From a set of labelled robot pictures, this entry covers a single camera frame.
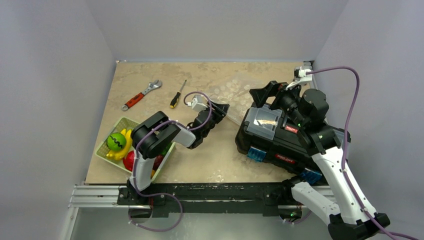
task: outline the yellow and black screwdriver handle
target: yellow and black screwdriver handle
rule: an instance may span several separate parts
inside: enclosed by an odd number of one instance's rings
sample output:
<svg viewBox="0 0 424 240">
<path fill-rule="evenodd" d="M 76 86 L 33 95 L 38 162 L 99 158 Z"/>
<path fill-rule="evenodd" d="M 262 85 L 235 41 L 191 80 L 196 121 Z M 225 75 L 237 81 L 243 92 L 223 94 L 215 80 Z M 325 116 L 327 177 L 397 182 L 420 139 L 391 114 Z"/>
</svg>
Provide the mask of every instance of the yellow and black screwdriver handle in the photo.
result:
<svg viewBox="0 0 424 240">
<path fill-rule="evenodd" d="M 181 88 L 179 89 L 179 91 L 176 92 L 175 96 L 173 97 L 173 99 L 171 100 L 171 103 L 169 104 L 170 108 L 175 108 L 178 104 L 178 99 L 181 96 L 181 91 L 184 88 L 184 85 L 186 85 L 187 80 L 184 81 L 184 83 L 182 84 Z"/>
</svg>

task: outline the basket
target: basket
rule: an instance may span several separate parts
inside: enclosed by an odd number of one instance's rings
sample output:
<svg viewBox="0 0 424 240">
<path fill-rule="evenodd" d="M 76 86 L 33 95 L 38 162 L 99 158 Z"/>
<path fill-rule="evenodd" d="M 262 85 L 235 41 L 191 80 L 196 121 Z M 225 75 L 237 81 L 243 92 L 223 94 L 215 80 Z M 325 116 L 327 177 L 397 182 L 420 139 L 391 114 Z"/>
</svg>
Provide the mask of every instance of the basket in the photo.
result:
<svg viewBox="0 0 424 240">
<path fill-rule="evenodd" d="M 126 169 L 124 166 L 124 163 L 122 160 L 114 160 L 114 159 L 109 159 L 106 157 L 106 154 L 108 154 L 109 152 L 109 148 L 106 144 L 107 140 L 108 140 L 108 136 L 113 134 L 113 133 L 120 133 L 123 129 L 127 129 L 127 130 L 133 130 L 135 127 L 137 127 L 139 125 L 138 122 L 135 122 L 127 117 L 121 117 L 121 119 L 115 123 L 115 125 L 113 126 L 113 128 L 111 129 L 111 131 L 107 134 L 107 136 L 105 136 L 104 141 L 97 147 L 97 150 L 95 151 L 95 155 L 98 156 L 99 158 L 103 159 L 104 161 L 114 165 L 117 168 L 120 168 L 122 170 L 124 170 L 127 173 L 131 173 L 130 170 Z M 175 142 L 172 143 L 171 147 L 169 148 L 168 152 L 166 153 L 166 155 L 163 157 L 162 162 L 160 163 L 160 166 L 158 167 L 158 169 L 156 170 L 153 178 L 151 179 L 152 181 L 157 177 L 157 175 L 159 174 L 159 172 L 161 171 L 161 168 L 164 166 L 165 162 L 167 161 L 167 159 L 171 156 L 172 151 L 174 150 L 175 147 Z"/>
</svg>

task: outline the banana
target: banana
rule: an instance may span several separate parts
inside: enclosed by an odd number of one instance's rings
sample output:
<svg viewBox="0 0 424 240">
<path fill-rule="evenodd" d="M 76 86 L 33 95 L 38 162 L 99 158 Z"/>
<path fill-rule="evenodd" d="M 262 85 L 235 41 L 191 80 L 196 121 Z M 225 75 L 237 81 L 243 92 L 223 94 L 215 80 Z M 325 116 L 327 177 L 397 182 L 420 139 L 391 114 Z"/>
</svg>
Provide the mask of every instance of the banana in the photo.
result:
<svg viewBox="0 0 424 240">
<path fill-rule="evenodd" d="M 126 139 L 126 144 L 125 147 L 123 147 L 122 150 L 119 151 L 112 151 L 110 150 L 107 154 L 106 157 L 119 161 L 122 160 L 130 151 L 131 145 L 133 145 L 133 139 L 131 138 L 131 132 L 132 130 L 128 130 L 126 128 L 124 128 L 122 131 L 120 131 L 120 133 L 122 135 L 125 136 Z"/>
</svg>

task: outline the table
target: table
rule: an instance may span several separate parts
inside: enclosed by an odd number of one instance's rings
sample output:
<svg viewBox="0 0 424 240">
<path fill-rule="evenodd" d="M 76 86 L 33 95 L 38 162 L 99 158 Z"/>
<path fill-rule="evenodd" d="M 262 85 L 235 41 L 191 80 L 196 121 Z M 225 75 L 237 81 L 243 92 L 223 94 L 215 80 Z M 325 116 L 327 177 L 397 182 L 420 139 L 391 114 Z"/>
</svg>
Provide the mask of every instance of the table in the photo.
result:
<svg viewBox="0 0 424 240">
<path fill-rule="evenodd" d="M 171 99 L 181 84 L 187 83 L 182 98 L 192 91 L 206 91 L 231 79 L 235 74 L 245 74 L 261 81 L 291 82 L 294 67 L 302 62 L 169 62 L 136 63 L 119 62 L 116 65 L 112 85 L 91 156 L 86 184 L 124 184 L 130 174 L 102 160 L 95 150 L 107 137 L 113 125 L 121 117 L 137 122 L 163 111 L 173 120 L 183 124 L 193 121 L 197 112 L 180 102 L 175 109 L 169 107 Z M 128 111 L 121 106 L 148 83 L 162 80 L 161 88 L 147 94 Z M 269 163 L 255 162 L 237 151 L 235 136 L 239 126 L 224 118 L 210 131 L 203 143 L 190 150 L 177 145 L 171 158 L 156 178 L 156 183 L 231 183 L 231 182 L 280 182 L 293 175 Z"/>
</svg>

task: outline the cable connector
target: cable connector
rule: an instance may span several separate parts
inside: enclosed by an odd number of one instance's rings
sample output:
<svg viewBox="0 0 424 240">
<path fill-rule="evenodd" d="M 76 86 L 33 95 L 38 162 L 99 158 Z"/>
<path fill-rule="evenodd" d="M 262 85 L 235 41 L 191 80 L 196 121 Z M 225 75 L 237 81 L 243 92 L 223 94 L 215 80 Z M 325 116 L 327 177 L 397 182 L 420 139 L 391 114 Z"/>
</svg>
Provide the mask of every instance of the cable connector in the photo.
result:
<svg viewBox="0 0 424 240">
<path fill-rule="evenodd" d="M 308 74 L 308 72 L 312 72 L 312 70 L 303 69 L 301 66 L 296 67 L 294 69 L 294 80 L 285 89 L 289 90 L 289 88 L 293 88 L 297 85 L 305 85 L 312 82 L 312 74 Z"/>
<path fill-rule="evenodd" d="M 191 102 L 187 103 L 187 106 L 199 113 L 207 108 L 207 106 L 202 102 L 202 96 L 199 94 L 194 95 Z"/>
</svg>

